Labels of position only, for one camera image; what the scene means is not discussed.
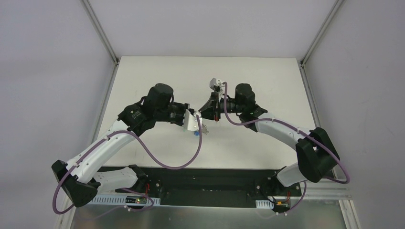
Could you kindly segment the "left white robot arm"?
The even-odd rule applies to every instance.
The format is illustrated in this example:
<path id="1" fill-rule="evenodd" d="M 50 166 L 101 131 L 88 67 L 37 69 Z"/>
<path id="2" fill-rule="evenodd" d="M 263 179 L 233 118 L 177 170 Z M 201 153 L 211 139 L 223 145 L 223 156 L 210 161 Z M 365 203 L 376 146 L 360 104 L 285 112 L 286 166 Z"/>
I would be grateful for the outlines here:
<path id="1" fill-rule="evenodd" d="M 174 101 L 174 92 L 169 85 L 158 83 L 151 87 L 146 96 L 126 106 L 107 131 L 87 149 L 66 162 L 56 160 L 52 164 L 58 182 L 53 203 L 56 203 L 60 189 L 77 208 L 89 203 L 101 191 L 129 188 L 134 193 L 142 192 L 146 180 L 133 167 L 110 171 L 105 175 L 99 173 L 99 169 L 157 122 L 183 126 L 185 117 L 190 114 L 188 103 Z"/>

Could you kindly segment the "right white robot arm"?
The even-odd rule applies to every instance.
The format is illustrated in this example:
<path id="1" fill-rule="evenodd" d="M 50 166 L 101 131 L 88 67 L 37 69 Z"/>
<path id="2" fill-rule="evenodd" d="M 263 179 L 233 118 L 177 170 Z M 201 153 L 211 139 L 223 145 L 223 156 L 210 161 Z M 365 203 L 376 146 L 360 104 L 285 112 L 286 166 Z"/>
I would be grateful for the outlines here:
<path id="1" fill-rule="evenodd" d="M 212 89 L 210 98 L 199 110 L 203 119 L 217 122 L 225 115 L 233 125 L 273 137 L 295 150 L 297 162 L 270 178 L 271 189 L 276 195 L 284 195 L 298 182 L 317 183 L 338 165 L 339 155 L 324 129 L 295 127 L 276 118 L 256 103 L 250 84 L 238 84 L 234 97 L 227 94 L 226 82 L 214 78 L 209 87 Z"/>

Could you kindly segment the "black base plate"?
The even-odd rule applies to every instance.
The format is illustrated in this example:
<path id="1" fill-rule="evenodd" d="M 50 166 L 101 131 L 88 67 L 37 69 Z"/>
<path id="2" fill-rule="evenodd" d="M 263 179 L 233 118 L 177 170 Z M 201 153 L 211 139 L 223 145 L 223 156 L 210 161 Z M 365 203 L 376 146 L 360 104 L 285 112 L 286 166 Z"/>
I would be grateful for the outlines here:
<path id="1" fill-rule="evenodd" d="M 143 177 L 130 190 L 147 191 L 165 206 L 254 208 L 257 200 L 302 195 L 299 183 L 289 187 L 274 184 L 270 180 L 276 174 L 274 169 L 140 170 Z"/>

